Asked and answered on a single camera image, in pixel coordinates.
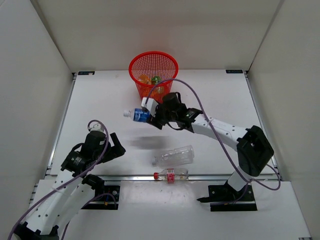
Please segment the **blue label clear bottle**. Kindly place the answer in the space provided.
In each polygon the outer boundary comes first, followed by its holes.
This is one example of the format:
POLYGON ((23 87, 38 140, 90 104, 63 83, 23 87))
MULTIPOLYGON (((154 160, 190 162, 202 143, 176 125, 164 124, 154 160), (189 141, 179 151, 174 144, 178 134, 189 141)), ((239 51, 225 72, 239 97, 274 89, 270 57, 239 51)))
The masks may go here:
POLYGON ((125 110, 123 112, 123 116, 130 118, 134 122, 146 123, 148 118, 150 117, 150 113, 140 108, 134 108, 131 110, 125 110))

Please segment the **green plastic bottle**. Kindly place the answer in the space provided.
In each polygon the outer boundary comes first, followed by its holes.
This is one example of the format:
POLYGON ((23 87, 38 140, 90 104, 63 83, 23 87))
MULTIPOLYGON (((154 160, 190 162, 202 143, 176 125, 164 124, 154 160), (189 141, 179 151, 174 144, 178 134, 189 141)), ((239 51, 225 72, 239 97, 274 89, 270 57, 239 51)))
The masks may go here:
POLYGON ((161 77, 156 75, 151 79, 151 84, 156 85, 157 83, 159 83, 161 81, 162 81, 161 77))

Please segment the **clear plastic bottle white cap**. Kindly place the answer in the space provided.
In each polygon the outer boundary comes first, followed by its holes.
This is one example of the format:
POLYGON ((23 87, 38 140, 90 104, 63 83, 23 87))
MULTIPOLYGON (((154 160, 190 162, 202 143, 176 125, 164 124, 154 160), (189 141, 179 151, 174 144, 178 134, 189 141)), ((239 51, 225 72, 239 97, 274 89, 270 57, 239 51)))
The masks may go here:
POLYGON ((191 145, 187 145, 170 150, 162 150, 154 156, 151 163, 152 166, 155 167, 177 167, 192 164, 194 157, 195 153, 193 147, 191 145))

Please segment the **clear bottle red label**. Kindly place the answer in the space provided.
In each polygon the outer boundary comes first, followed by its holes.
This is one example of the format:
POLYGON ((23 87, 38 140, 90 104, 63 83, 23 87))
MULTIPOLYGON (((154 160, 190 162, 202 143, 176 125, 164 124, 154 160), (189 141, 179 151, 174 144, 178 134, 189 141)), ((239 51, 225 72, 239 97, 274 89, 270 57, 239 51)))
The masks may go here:
POLYGON ((186 181, 189 178, 189 171, 186 168, 166 168, 161 172, 155 172, 153 179, 164 181, 167 184, 174 184, 178 181, 186 181))

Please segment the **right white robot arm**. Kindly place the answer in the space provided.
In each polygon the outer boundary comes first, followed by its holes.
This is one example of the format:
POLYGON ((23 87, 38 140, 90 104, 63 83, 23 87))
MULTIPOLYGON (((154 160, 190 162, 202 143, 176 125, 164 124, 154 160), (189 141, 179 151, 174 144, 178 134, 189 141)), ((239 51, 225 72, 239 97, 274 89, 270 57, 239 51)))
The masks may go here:
POLYGON ((258 177, 274 155, 274 150, 260 127, 238 127, 208 117, 203 110, 186 107, 178 92, 168 93, 162 98, 162 102, 143 97, 141 107, 149 112, 146 122, 158 129, 176 123, 179 131, 186 130, 207 136, 236 151, 238 166, 233 174, 220 187, 215 197, 199 198, 202 203, 237 200, 245 192, 247 182, 258 177))

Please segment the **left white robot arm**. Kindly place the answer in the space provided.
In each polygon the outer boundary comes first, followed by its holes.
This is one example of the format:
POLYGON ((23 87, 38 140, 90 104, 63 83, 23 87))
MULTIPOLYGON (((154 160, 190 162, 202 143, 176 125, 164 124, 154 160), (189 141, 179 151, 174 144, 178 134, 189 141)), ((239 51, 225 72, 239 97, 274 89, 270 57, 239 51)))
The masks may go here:
POLYGON ((18 240, 61 240, 63 230, 80 209, 90 202, 115 197, 91 169, 119 158, 126 150, 116 133, 92 130, 75 145, 61 164, 51 191, 24 214, 13 235, 18 240))

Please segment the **red mesh plastic bin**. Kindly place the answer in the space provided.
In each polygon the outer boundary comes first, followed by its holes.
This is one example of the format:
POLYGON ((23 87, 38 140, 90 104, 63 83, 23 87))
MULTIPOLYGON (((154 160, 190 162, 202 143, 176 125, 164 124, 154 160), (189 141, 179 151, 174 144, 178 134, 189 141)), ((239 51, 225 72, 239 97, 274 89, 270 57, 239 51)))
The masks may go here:
POLYGON ((150 95, 158 102, 162 101, 164 95, 171 91, 173 81, 179 72, 178 62, 168 53, 162 51, 147 51, 137 55, 130 62, 128 73, 134 81, 138 94, 141 98, 150 95), (153 85, 138 81, 140 75, 146 75, 151 80, 154 76, 160 76, 162 81, 153 85), (164 87, 164 93, 152 95, 156 87, 164 87))

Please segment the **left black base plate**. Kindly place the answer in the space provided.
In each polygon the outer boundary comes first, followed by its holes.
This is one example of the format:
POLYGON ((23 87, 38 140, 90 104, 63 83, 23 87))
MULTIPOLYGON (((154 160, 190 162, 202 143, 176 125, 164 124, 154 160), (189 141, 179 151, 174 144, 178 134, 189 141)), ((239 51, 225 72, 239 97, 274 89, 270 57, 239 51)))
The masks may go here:
POLYGON ((94 198, 84 205, 82 210, 118 210, 121 193, 119 181, 106 181, 104 187, 96 190, 94 198))

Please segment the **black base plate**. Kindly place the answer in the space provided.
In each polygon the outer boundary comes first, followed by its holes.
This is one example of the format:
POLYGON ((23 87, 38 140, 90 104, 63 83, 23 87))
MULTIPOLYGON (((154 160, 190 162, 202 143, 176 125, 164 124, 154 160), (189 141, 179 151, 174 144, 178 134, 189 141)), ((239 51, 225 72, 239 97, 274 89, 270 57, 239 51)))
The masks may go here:
POLYGON ((240 191, 224 185, 209 185, 208 196, 197 199, 209 203, 211 212, 253 212, 257 204, 252 186, 246 185, 240 191))
POLYGON ((104 187, 96 190, 94 198, 84 205, 82 210, 118 210, 121 193, 119 181, 106 181, 104 187))

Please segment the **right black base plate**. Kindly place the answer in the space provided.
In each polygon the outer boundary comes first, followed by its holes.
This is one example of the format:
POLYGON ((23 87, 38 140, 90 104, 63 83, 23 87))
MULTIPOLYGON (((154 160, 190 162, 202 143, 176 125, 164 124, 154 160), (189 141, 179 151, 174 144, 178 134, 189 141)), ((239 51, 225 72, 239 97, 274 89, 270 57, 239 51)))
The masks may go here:
POLYGON ((253 212, 257 204, 252 186, 246 185, 240 191, 224 185, 209 185, 208 196, 197 199, 209 203, 211 212, 253 212))

